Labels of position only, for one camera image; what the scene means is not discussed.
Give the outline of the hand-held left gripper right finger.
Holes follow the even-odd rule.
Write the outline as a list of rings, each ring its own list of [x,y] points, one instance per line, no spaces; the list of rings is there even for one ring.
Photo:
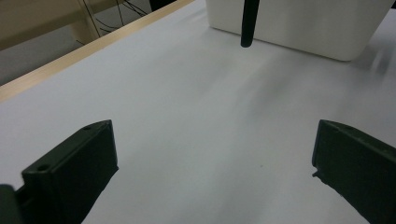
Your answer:
[[[322,119],[314,176],[370,224],[396,224],[396,148],[343,123]]]

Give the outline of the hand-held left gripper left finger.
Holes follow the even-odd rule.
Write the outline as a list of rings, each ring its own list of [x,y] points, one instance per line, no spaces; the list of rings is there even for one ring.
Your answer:
[[[119,170],[111,120],[79,129],[22,172],[28,224],[81,224]]]

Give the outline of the white plastic bin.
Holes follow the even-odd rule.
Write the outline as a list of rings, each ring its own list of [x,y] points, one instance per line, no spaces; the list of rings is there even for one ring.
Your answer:
[[[211,27],[241,35],[245,0],[205,0]],[[253,40],[338,61],[364,50],[396,0],[260,0]]]

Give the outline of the wooden table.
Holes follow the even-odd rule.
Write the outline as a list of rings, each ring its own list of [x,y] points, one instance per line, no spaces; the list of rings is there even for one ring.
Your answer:
[[[53,75],[56,75],[65,68],[78,63],[95,52],[102,50],[107,46],[123,39],[124,37],[151,25],[155,21],[161,20],[167,15],[176,12],[193,1],[194,0],[176,0],[176,2],[160,8],[141,19],[133,21],[130,24],[127,24],[122,28],[110,33],[109,35],[100,37],[99,39],[94,40],[79,49],[65,54],[53,62],[47,63],[36,70],[25,74],[24,76],[18,77],[7,84],[0,86],[0,103],[18,95],[19,93],[22,93],[23,91],[31,89],[33,86],[43,82]]]

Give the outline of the light wooden shelf unit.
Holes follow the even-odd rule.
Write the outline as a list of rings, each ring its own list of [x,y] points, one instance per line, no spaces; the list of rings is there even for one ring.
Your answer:
[[[125,0],[0,0],[0,50],[101,12]]]

